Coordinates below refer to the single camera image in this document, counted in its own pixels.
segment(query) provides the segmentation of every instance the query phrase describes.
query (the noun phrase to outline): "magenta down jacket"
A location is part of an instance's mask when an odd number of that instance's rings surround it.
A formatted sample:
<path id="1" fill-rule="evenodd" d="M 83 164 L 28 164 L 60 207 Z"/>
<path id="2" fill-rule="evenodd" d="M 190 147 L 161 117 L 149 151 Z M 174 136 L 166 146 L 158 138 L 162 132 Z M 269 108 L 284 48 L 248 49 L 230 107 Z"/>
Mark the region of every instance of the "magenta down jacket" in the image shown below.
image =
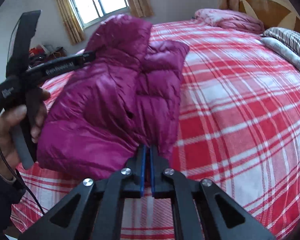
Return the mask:
<path id="1" fill-rule="evenodd" d="M 170 158 L 189 47 L 149 43 L 151 27 L 119 15 L 95 31 L 86 50 L 97 50 L 97 59 L 73 74 L 45 121 L 37 151 L 42 168 L 107 178 L 141 143 L 158 145 Z"/>

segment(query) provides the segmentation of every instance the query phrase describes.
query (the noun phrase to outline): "black device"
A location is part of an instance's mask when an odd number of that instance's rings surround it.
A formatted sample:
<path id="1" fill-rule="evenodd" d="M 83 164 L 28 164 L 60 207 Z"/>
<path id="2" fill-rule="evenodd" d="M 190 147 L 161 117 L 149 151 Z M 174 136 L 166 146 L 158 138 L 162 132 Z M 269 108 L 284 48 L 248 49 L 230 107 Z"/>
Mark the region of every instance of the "black device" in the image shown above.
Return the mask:
<path id="1" fill-rule="evenodd" d="M 147 174 L 153 197 L 171 199 L 176 240 L 275 240 L 210 179 L 187 179 L 144 145 L 109 179 L 85 179 L 19 240 L 119 240 L 124 199 L 143 196 Z"/>
<path id="2" fill-rule="evenodd" d="M 96 58 L 94 51 L 61 57 L 29 68 L 29 47 L 35 35 L 41 11 L 25 12 L 18 20 L 10 39 L 6 80 L 0 84 L 0 111 L 25 104 L 27 116 L 11 129 L 11 136 L 25 169 L 37 160 L 37 145 L 32 142 L 30 130 L 42 102 L 39 84 L 58 75 L 82 68 Z"/>

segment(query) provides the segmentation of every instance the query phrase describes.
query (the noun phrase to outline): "black cable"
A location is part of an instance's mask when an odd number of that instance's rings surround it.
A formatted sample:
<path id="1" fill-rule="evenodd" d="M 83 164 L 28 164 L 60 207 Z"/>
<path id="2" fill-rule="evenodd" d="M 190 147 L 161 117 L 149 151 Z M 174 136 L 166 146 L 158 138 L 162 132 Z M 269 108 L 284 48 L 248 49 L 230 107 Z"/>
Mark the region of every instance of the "black cable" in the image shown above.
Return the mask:
<path id="1" fill-rule="evenodd" d="M 29 192 L 29 194 L 33 197 L 34 201 L 37 203 L 41 213 L 44 215 L 44 211 L 42 209 L 42 206 L 40 205 L 39 201 L 37 200 L 37 198 L 35 197 L 35 195 L 33 194 L 33 192 L 28 188 L 28 186 L 24 183 L 24 181 L 19 178 L 19 176 L 14 172 L 14 170 L 10 167 L 9 163 L 7 162 L 6 158 L 4 157 L 2 151 L 1 151 L 1 147 L 0 147 L 0 157 L 3 160 L 4 164 L 7 166 L 8 170 L 11 172 L 11 174 L 13 175 L 13 177 L 16 178 L 16 180 L 25 187 L 25 189 Z"/>

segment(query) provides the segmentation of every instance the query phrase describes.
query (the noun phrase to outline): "red plaid bedsheet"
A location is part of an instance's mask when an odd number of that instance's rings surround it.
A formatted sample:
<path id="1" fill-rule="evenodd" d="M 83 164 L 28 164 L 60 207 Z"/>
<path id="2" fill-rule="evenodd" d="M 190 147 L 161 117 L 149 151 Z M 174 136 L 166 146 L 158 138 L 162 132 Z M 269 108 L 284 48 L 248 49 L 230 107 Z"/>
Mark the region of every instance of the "red plaid bedsheet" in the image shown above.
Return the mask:
<path id="1" fill-rule="evenodd" d="M 197 21 L 156 25 L 151 40 L 186 43 L 178 141 L 172 167 L 210 178 L 278 239 L 300 218 L 300 73 L 257 35 Z M 51 107 L 71 74 L 45 83 Z M 20 173 L 47 211 L 79 182 L 36 164 Z M 125 201 L 122 239 L 173 239 L 168 200 Z M 26 193 L 12 221 L 24 231 L 41 216 Z"/>

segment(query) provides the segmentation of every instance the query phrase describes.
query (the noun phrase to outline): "pink blanket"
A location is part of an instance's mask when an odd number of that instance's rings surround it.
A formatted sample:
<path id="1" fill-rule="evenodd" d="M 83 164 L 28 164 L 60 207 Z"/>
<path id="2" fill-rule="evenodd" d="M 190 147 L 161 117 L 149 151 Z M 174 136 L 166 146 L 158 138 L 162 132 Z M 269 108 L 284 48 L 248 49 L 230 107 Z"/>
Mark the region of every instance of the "pink blanket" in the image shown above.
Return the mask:
<path id="1" fill-rule="evenodd" d="M 241 32 L 255 34 L 261 34 L 265 31 L 262 21 L 241 12 L 218 9 L 200 9 L 196 11 L 194 15 L 197 20 L 202 20 L 212 27 L 234 29 Z"/>

